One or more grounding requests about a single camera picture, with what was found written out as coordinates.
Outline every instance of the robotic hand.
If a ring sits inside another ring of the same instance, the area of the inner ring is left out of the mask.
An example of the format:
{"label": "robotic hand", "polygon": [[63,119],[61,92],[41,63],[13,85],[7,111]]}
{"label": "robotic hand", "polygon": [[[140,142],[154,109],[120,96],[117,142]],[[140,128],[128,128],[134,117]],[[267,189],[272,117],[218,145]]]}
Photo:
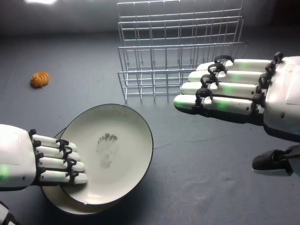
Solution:
{"label": "robotic hand", "polygon": [[[198,66],[174,99],[176,109],[237,123],[263,126],[267,134],[300,142],[300,56],[274,60],[217,56]],[[256,173],[300,175],[300,147],[257,156]]]}
{"label": "robotic hand", "polygon": [[87,182],[76,146],[0,124],[0,191]]}

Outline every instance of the white plate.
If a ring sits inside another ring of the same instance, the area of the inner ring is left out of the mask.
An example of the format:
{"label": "white plate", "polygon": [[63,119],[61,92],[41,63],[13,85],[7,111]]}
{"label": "white plate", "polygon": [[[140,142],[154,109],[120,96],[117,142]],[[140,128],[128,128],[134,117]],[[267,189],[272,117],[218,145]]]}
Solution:
{"label": "white plate", "polygon": [[153,138],[143,117],[117,104],[99,105],[74,119],[62,139],[77,145],[86,185],[62,189],[84,204],[106,204],[131,191],[147,172]]}
{"label": "white plate", "polygon": [[[54,138],[60,139],[62,132],[59,132]],[[42,190],[48,198],[48,200],[55,205],[57,208],[72,214],[77,215],[86,215],[102,212],[112,206],[114,206],[119,201],[110,202],[104,205],[85,205],[81,202],[78,202],[68,196],[60,186],[46,186],[42,187]]]}

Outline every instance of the bright light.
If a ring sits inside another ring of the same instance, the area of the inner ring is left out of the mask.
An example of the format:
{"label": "bright light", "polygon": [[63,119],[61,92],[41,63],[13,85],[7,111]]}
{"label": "bright light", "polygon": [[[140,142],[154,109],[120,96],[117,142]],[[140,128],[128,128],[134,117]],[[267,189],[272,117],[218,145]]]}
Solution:
{"label": "bright light", "polygon": [[57,0],[25,0],[27,3],[53,4]]}

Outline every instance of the metal wire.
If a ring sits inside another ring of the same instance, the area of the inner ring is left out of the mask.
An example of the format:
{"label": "metal wire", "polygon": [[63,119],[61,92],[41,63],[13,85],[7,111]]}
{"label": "metal wire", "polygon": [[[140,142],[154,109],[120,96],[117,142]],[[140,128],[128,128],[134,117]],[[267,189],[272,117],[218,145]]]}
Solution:
{"label": "metal wire", "polygon": [[180,93],[189,73],[217,55],[243,58],[243,0],[157,0],[118,3],[118,73],[125,101],[131,95]]}

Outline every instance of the orange pastry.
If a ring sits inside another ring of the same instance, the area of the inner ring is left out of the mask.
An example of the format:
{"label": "orange pastry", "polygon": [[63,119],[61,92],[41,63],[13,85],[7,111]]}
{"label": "orange pastry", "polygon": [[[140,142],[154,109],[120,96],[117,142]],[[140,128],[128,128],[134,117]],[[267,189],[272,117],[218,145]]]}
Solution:
{"label": "orange pastry", "polygon": [[31,86],[33,88],[42,88],[49,83],[50,76],[46,72],[37,72],[31,78]]}

